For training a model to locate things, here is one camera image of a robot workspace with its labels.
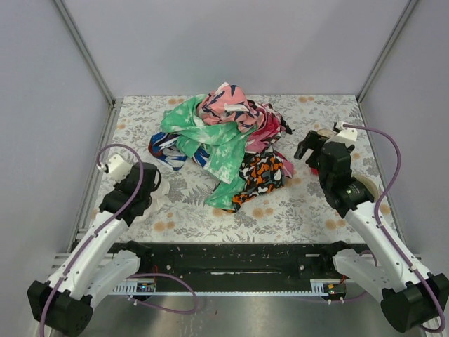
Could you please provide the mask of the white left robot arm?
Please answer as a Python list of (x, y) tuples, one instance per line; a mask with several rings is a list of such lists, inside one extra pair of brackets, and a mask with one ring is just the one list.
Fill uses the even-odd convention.
[(128, 163), (113, 155), (98, 168), (115, 184), (83, 239), (44, 282), (33, 282), (27, 297), (39, 335), (52, 329), (79, 336), (93, 311), (121, 285), (135, 303), (157, 292), (190, 295), (193, 310), (201, 293), (273, 293), (305, 290), (298, 244), (145, 244), (116, 240), (161, 196), (163, 178), (150, 163)]

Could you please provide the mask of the pink navy leaf-print cloth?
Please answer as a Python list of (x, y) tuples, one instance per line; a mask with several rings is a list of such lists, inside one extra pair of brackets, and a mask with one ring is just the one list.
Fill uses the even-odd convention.
[(254, 126), (259, 128), (264, 122), (263, 114), (250, 104), (241, 88), (227, 82), (209, 93), (196, 111), (207, 125), (235, 122), (242, 133)]

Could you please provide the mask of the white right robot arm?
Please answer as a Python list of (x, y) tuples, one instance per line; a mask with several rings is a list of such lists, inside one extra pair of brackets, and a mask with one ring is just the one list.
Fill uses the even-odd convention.
[(379, 304), (398, 332), (420, 326), (428, 333), (444, 331), (448, 278), (435, 275), (407, 248), (380, 214), (381, 199), (352, 174), (351, 152), (360, 127), (337, 124), (330, 137), (310, 131), (294, 155), (311, 151), (307, 165), (318, 172), (326, 201), (363, 238), (375, 261), (366, 261), (353, 249), (332, 255), (335, 270), (356, 282)]

